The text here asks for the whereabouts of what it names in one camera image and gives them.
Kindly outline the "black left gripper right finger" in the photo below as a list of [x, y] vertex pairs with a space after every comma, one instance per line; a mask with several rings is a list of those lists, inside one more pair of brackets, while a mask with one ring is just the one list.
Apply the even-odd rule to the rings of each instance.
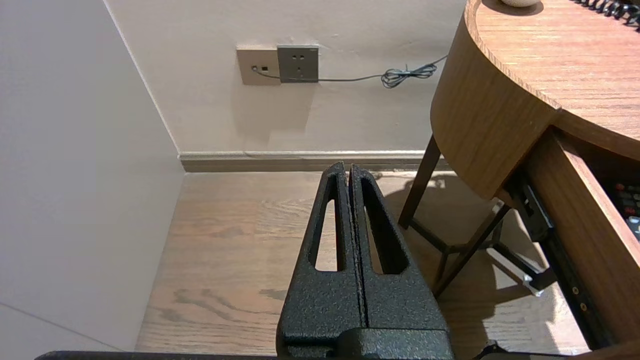
[[373, 175], [350, 167], [349, 197], [359, 251], [363, 323], [349, 330], [350, 353], [452, 353], [434, 294]]

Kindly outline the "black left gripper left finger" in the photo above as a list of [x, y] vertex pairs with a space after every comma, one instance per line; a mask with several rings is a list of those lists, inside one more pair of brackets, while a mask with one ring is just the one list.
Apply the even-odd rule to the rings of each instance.
[[[334, 205], [336, 271], [316, 268], [328, 203]], [[337, 353], [344, 332], [364, 325], [359, 246], [345, 164], [322, 172], [276, 328], [277, 353]]]

